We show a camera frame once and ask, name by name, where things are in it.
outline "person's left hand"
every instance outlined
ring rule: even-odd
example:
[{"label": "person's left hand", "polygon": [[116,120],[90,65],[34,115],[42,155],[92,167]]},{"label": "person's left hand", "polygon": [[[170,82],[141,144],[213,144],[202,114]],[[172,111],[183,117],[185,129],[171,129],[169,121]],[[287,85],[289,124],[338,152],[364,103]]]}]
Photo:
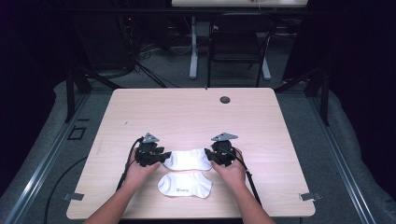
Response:
[{"label": "person's left hand", "polygon": [[[137,148],[134,148],[130,161],[134,160],[134,153],[136,150]],[[123,186],[132,189],[139,189],[146,182],[147,178],[160,167],[160,165],[160,162],[156,162],[150,166],[142,167],[134,161],[128,169]]]}]

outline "forearm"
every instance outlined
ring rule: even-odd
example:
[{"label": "forearm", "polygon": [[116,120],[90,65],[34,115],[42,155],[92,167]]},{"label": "forearm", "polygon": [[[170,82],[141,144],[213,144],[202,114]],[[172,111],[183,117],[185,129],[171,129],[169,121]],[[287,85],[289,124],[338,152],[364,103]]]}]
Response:
[{"label": "forearm", "polygon": [[119,223],[126,206],[136,191],[135,188],[122,186],[84,223]]},{"label": "forearm", "polygon": [[230,187],[245,224],[275,223],[244,184]]}]

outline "finger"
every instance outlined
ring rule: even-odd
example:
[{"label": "finger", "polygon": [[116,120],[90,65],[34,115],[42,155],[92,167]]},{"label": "finger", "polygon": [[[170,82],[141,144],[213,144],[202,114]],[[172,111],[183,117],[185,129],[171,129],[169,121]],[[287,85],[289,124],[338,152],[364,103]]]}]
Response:
[{"label": "finger", "polygon": [[134,160],[134,154],[136,153],[136,151],[137,151],[137,147],[135,147],[134,150],[132,150],[131,156],[129,157],[130,161]]},{"label": "finger", "polygon": [[239,150],[239,148],[236,148],[235,147],[235,150],[236,150],[236,157],[237,158],[239,158],[239,159],[241,159],[241,160],[243,160],[244,159],[244,157],[242,156],[242,151],[241,150]]},{"label": "finger", "polygon": [[214,161],[211,161],[210,163],[212,164],[213,169],[214,169],[216,172],[219,173],[220,166],[219,166],[217,163],[215,163]]},{"label": "finger", "polygon": [[155,162],[154,164],[150,165],[149,169],[151,171],[157,170],[161,166],[161,163],[159,161]]}]

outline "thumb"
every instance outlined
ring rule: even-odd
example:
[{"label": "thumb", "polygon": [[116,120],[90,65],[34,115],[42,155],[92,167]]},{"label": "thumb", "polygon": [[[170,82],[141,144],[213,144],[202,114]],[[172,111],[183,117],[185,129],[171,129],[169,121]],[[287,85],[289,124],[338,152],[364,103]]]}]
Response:
[{"label": "thumb", "polygon": [[157,170],[157,169],[160,167],[160,165],[161,165],[161,163],[157,161],[157,162],[155,162],[154,164],[150,165],[150,166],[148,167],[148,169],[149,169],[151,172],[154,172],[155,170]]},{"label": "thumb", "polygon": [[215,163],[214,161],[211,161],[210,163],[212,164],[213,169],[214,169],[216,172],[219,172],[220,166],[219,166],[217,163]]}]

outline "wooden table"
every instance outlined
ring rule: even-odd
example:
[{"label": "wooden table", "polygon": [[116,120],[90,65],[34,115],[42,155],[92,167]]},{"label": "wooden table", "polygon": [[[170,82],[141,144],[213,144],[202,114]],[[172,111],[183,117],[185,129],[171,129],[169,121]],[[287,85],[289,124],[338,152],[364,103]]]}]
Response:
[{"label": "wooden table", "polygon": [[[220,97],[231,102],[223,104]],[[165,151],[210,148],[210,139],[226,132],[243,150],[248,169],[272,217],[309,217],[312,202],[299,199],[308,187],[276,96],[271,89],[129,89],[114,91],[91,153],[78,181],[67,216],[83,219],[114,192],[133,142],[147,132],[160,139]],[[213,182],[206,199],[169,198],[157,184],[169,173],[161,166],[129,203],[123,218],[240,217],[231,192],[212,169],[203,172]]]}]

